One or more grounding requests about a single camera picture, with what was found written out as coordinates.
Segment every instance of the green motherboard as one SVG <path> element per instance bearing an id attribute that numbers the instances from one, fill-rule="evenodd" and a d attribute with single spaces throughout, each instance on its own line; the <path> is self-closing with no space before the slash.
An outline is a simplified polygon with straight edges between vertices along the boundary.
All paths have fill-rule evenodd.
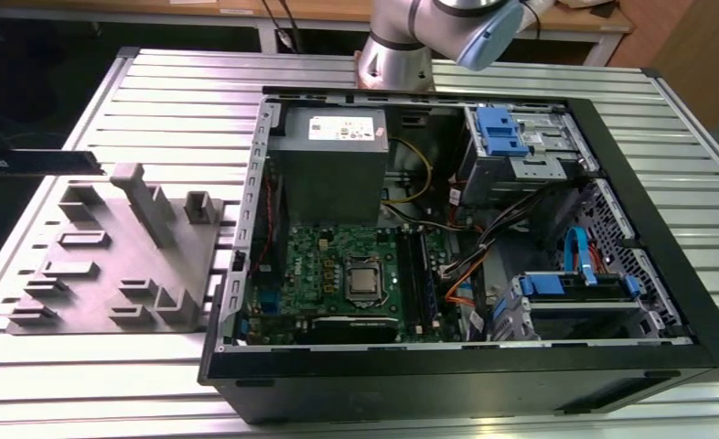
<path id="1" fill-rule="evenodd" d="M 251 344 L 294 343 L 291 328 L 318 316 L 355 316 L 395 319 L 405 327 L 409 304 L 402 276 L 413 273 L 399 261 L 397 243 L 406 230 L 367 227 L 291 227 L 287 235 L 286 264 L 278 291 L 259 288 L 253 298 Z M 445 235 L 425 235 L 426 264 L 433 273 L 445 262 Z M 399 342 L 439 341 L 437 330 L 418 327 L 401 330 Z"/>

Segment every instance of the open computer tower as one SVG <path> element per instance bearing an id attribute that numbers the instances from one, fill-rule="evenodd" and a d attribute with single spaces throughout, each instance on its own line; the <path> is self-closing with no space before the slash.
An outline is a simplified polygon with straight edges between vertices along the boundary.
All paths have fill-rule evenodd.
<path id="1" fill-rule="evenodd" d="M 609 412 L 719 310 L 589 101 L 266 88 L 199 368 L 250 423 Z"/>

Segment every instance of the wooden desk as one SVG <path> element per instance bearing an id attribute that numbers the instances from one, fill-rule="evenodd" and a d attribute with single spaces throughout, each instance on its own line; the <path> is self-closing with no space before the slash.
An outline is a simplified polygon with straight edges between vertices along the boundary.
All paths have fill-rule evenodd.
<path id="1" fill-rule="evenodd" d="M 267 0 L 271 13 L 283 18 L 277 0 Z M 295 23 L 305 29 L 367 31 L 371 0 L 287 0 Z M 277 52 L 274 27 L 261 0 L 217 0 L 214 3 L 170 5 L 167 0 L 0 0 L 0 17 L 255 27 L 265 53 Z M 279 25 L 289 22 L 281 19 Z M 605 66 L 623 34 L 633 25 L 621 11 L 609 18 L 563 5 L 539 18 L 539 39 L 594 44 L 583 65 Z M 534 25 L 518 38 L 535 37 Z"/>

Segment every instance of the slotted aluminum table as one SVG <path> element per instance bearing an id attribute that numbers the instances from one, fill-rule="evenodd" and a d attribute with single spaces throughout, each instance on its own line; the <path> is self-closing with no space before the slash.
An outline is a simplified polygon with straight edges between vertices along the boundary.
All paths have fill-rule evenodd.
<path id="1" fill-rule="evenodd" d="M 350 87 L 351 63 L 347 57 L 125 49 L 64 148 L 91 150 L 106 170 L 118 162 L 143 163 L 146 180 L 161 183 L 170 198 L 207 190 L 233 200 L 223 248 L 261 86 Z M 439 91 L 594 102 L 719 305 L 719 146 L 666 83 L 630 69 L 495 64 L 475 73 L 437 62 L 434 72 Z M 719 437 L 719 382 L 681 387 L 606 415 L 253 427 L 195 383 L 203 334 L 6 335 L 2 315 L 43 258 L 34 246 L 64 220 L 55 207 L 63 183 L 64 177 L 44 178 L 0 253 L 0 437 Z M 226 267 L 229 251 L 215 253 L 215 268 Z"/>

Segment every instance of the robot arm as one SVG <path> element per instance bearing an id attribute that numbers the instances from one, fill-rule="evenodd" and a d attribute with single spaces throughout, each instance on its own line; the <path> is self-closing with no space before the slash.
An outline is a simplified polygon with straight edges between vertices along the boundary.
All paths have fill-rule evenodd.
<path id="1" fill-rule="evenodd" d="M 539 14 L 553 0 L 530 2 Z M 369 89 L 431 87 L 431 50 L 470 70 L 485 69 L 519 30 L 519 0 L 377 0 L 358 81 Z"/>

